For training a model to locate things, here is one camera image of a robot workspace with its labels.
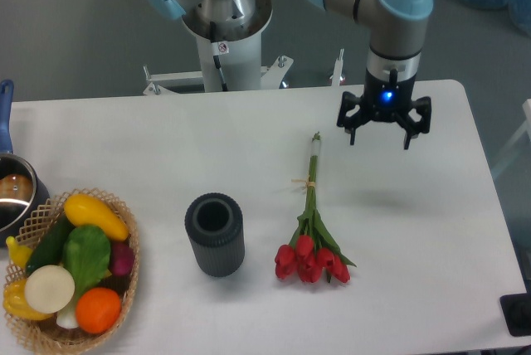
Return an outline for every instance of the red tulip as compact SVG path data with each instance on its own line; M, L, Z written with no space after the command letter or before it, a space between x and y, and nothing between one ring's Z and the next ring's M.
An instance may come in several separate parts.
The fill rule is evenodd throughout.
M327 270L330 270L334 267L334 253L327 249L326 247L322 247L317 250L317 265L321 268L326 268Z
M297 269L295 250L289 245L279 247L275 257L275 273L279 279L285 279Z
M304 262L299 263L297 268L300 280L307 283L315 283L321 277L323 268L317 265L315 256L310 254Z
M329 269L332 276L339 280L341 283L347 283L350 280L350 273L347 266L341 262L339 255L334 255L334 267Z
M295 245L295 254L299 262L306 260L310 254L314 254L314 240L311 236L301 235Z

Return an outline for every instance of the orange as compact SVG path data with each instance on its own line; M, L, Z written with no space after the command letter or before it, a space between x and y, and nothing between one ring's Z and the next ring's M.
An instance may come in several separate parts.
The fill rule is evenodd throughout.
M122 310L122 303L115 291L103 287L90 289L76 305L76 319L87 333L99 334L108 330Z

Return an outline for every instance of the cooking pot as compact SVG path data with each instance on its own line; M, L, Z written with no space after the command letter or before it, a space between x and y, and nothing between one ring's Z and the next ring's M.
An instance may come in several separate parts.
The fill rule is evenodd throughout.
M18 235L24 221L49 197L31 164L13 154L9 133L13 91L11 80L0 83L0 247L9 236Z

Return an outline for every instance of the blue led light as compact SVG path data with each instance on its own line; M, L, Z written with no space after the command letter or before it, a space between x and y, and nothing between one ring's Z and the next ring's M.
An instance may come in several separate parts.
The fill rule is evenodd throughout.
M389 105L392 102L392 99L395 97L395 93L392 91L383 91L380 94L380 100L383 104Z

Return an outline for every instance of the green cucumber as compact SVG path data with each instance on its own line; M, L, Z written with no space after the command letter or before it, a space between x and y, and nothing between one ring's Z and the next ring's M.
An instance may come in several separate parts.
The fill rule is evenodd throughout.
M74 228L65 214L61 214L57 222L42 237L41 242L32 252L30 259L26 263L26 275L31 275L42 266L59 264L66 239Z

